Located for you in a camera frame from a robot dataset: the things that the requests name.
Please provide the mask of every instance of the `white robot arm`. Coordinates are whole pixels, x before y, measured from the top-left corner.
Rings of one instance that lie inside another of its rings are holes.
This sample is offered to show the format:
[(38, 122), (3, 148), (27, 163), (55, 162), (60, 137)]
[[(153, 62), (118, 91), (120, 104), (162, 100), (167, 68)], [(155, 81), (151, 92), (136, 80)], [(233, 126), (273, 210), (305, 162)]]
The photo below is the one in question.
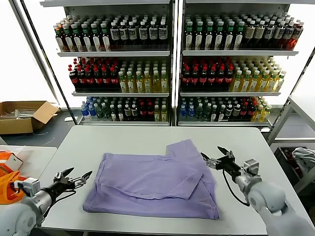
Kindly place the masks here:
[[(1, 209), (0, 236), (28, 236), (35, 226), (40, 226), (50, 208), (58, 201), (74, 195), (75, 189), (82, 187), (92, 171), (79, 178), (66, 177), (73, 168), (57, 173), (54, 183), (33, 196), (25, 197), (21, 203), (11, 204)], [(62, 193), (71, 193), (57, 199)]]
[[(259, 163), (254, 159), (246, 161), (244, 167), (235, 163), (232, 151), (222, 147), (218, 149), (225, 155), (212, 159), (202, 153), (207, 165), (216, 170), (223, 170), (223, 176), (233, 196), (246, 206), (252, 206), (266, 224), (268, 236), (315, 236), (314, 228), (306, 219), (298, 216), (287, 202), (284, 191), (275, 184), (262, 181), (258, 175)], [(246, 203), (239, 200), (232, 192), (225, 172), (232, 176), (244, 194)]]

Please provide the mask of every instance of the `white shelf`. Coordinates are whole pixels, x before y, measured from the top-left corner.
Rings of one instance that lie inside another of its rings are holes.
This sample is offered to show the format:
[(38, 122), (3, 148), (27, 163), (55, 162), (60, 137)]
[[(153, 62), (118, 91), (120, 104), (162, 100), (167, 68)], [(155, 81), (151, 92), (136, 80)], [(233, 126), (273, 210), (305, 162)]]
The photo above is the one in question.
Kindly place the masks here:
[(186, 0), (186, 3), (275, 3), (275, 4), (315, 4), (315, 0)]
[(168, 93), (136, 93), (136, 92), (73, 92), (73, 96), (88, 96), (88, 97), (169, 97)]
[(45, 0), (43, 7), (53, 6), (101, 6), (101, 5), (169, 4), (169, 0)]
[(57, 53), (60, 57), (167, 57), (169, 51), (127, 51), (127, 52), (68, 52)]
[(279, 96), (280, 92), (181, 92), (182, 97), (255, 97)]
[(169, 126), (169, 122), (154, 121), (80, 121), (80, 125), (106, 125), (106, 126)]
[(183, 56), (295, 56), (298, 53), (276, 50), (184, 50)]
[(270, 122), (206, 122), (179, 121), (178, 126), (225, 126), (225, 127), (271, 127)]

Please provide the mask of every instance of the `purple t-shirt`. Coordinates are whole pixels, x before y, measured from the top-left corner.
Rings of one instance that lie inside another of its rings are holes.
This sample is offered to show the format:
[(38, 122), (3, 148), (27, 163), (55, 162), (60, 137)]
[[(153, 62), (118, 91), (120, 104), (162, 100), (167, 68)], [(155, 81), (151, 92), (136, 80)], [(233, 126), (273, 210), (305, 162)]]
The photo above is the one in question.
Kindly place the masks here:
[(191, 140), (166, 148), (167, 155), (105, 153), (87, 212), (219, 219), (215, 181)]

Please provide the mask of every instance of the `black cable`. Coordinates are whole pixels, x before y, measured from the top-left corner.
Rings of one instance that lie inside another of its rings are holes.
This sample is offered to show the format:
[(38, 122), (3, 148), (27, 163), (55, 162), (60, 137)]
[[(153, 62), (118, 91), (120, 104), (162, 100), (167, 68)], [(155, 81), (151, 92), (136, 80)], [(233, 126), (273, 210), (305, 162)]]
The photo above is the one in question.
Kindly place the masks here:
[(228, 189), (230, 190), (230, 192), (231, 192), (231, 194), (233, 195), (233, 197), (236, 198), (236, 200), (238, 200), (241, 204), (243, 204), (243, 205), (249, 207), (249, 206), (250, 206), (249, 203), (242, 202), (242, 201), (233, 193), (233, 191), (232, 191), (232, 189), (231, 189), (231, 187), (230, 187), (230, 184), (227, 182), (227, 179), (226, 179), (226, 176), (225, 176), (225, 171), (222, 170), (222, 173), (223, 173), (223, 177), (224, 177), (224, 179), (225, 179), (225, 182), (226, 182), (226, 184), (227, 184), (227, 187), (228, 187)]
[[(65, 199), (65, 198), (68, 198), (68, 197), (73, 196), (73, 195), (76, 194), (77, 192), (76, 192), (75, 190), (69, 190), (69, 191), (65, 191), (65, 193), (71, 193), (71, 194), (69, 194), (69, 195), (67, 195), (67, 196), (65, 196), (65, 197), (63, 197), (63, 198), (59, 198), (57, 201), (55, 201), (54, 204), (56, 204), (57, 202), (59, 202), (59, 201)], [(47, 211), (46, 211), (45, 214), (44, 214), (44, 218), (46, 218), (46, 216), (48, 215), (48, 212), (50, 211), (50, 209), (53, 207), (54, 204), (52, 204), (52, 205), (47, 209)]]

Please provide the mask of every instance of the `orange object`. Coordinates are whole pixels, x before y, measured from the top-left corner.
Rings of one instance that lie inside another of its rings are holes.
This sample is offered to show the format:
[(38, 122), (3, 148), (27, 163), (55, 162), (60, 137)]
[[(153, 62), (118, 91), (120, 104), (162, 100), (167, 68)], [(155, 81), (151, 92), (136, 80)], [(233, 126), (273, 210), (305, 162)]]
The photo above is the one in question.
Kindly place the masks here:
[(15, 203), (24, 198), (25, 194), (23, 191), (16, 193), (10, 187), (10, 183), (16, 180), (24, 181), (26, 178), (20, 176), (19, 171), (14, 171), (0, 177), (0, 204)]

